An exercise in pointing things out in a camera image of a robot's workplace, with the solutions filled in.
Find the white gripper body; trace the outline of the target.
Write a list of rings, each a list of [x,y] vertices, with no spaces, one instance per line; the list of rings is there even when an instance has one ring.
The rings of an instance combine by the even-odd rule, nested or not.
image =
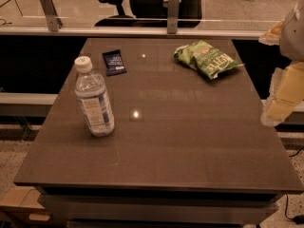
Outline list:
[[[304,0],[298,0],[285,17],[279,48],[283,56],[304,61]]]

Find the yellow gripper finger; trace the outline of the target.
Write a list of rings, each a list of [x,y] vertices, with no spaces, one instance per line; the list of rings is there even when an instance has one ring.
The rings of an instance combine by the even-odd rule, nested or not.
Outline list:
[[[258,41],[267,46],[278,46],[280,41],[281,29],[284,21],[279,21],[275,26],[264,32],[258,39]]]
[[[292,61],[285,69],[276,68],[271,79],[261,122],[266,126],[283,123],[304,100],[304,63]]]

